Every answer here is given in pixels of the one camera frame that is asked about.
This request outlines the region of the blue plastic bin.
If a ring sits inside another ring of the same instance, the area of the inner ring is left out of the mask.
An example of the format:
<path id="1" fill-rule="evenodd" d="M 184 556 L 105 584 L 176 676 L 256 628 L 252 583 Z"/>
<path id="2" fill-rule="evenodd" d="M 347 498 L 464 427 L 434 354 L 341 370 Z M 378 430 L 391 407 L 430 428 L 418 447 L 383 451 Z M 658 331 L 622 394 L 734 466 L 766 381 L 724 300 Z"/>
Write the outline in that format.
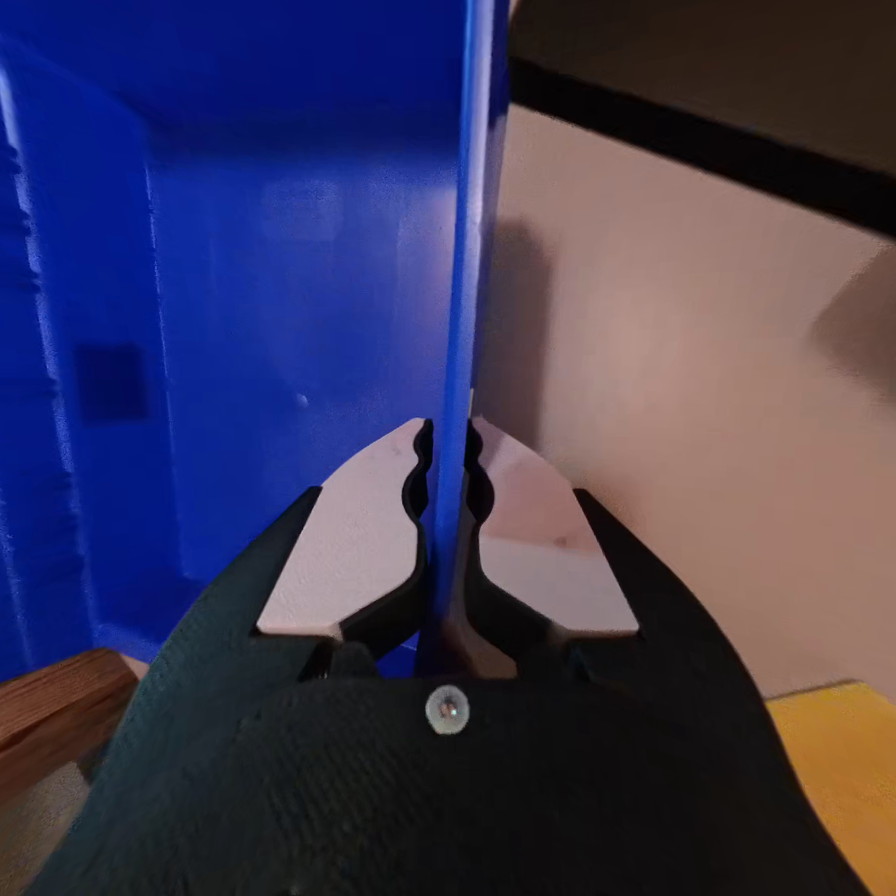
<path id="1" fill-rule="evenodd" d="M 146 662 L 434 422 L 444 611 L 510 2 L 2 2 L 2 680 Z"/>

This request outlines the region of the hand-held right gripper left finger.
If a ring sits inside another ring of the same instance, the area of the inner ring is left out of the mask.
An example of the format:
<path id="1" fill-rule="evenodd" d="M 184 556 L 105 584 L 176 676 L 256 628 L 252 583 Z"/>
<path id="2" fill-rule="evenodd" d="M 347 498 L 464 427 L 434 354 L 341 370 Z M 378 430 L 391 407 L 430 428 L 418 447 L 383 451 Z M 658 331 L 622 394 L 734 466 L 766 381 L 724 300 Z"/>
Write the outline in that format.
<path id="1" fill-rule="evenodd" d="M 433 422 L 414 418 L 323 482 L 258 617 L 264 635 L 399 644 L 425 613 Z"/>

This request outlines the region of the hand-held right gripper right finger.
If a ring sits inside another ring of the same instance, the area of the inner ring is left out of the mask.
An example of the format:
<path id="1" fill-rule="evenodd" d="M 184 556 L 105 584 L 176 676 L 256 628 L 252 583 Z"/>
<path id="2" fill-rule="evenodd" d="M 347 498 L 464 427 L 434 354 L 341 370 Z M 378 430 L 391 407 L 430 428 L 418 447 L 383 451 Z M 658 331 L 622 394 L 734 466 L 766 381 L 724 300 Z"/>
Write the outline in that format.
<path id="1" fill-rule="evenodd" d="M 639 623 L 571 483 L 483 417 L 469 422 L 474 518 L 464 601 L 487 641 L 632 636 Z"/>

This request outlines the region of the yellow plastic bin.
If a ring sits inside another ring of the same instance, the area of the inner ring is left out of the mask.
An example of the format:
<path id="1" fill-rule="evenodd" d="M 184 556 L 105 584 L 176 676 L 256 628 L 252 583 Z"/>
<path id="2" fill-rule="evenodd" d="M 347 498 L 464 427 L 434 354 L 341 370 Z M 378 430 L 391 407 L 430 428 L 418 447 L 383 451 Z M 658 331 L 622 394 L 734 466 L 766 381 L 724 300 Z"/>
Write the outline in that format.
<path id="1" fill-rule="evenodd" d="M 895 893 L 895 708 L 857 681 L 766 707 L 812 808 L 875 895 Z"/>

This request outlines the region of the brown wooden rail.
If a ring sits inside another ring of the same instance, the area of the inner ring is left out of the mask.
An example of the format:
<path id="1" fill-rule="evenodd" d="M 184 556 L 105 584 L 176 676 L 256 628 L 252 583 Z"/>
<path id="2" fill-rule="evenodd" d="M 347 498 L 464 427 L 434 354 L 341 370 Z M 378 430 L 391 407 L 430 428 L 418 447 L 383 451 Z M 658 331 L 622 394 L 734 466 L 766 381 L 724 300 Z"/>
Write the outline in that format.
<path id="1" fill-rule="evenodd" d="M 150 665 L 101 648 L 1 685 L 1 804 L 73 763 L 91 782 Z"/>

